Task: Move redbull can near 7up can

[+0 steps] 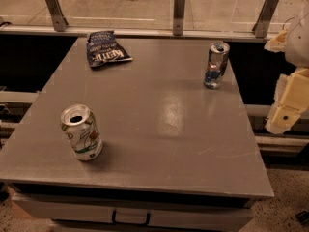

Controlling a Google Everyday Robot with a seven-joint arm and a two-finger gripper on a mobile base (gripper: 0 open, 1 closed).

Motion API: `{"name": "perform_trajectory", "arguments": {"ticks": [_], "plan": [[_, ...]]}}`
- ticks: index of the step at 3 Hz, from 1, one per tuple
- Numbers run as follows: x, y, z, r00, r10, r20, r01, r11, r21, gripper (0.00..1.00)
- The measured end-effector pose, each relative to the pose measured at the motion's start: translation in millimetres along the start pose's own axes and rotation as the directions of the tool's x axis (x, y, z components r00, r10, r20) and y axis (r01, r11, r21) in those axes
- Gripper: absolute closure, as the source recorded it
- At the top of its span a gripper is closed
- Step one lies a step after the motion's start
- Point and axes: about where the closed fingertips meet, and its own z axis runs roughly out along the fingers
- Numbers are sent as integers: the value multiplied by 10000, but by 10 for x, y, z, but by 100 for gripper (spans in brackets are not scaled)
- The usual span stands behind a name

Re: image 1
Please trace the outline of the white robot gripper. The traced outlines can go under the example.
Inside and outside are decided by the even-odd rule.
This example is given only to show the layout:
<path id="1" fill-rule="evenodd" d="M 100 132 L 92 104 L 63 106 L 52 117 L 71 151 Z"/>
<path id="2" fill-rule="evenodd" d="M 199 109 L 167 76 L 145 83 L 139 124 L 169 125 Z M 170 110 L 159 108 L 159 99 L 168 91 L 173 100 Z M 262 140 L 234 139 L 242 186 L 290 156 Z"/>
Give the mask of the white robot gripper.
<path id="1" fill-rule="evenodd" d="M 275 87 L 274 104 L 265 128 L 270 133 L 282 134 L 309 108 L 309 4 L 293 20 L 288 33 L 282 30 L 267 41 L 264 49 L 274 53 L 285 51 L 287 62 L 303 67 L 290 75 L 281 74 Z"/>

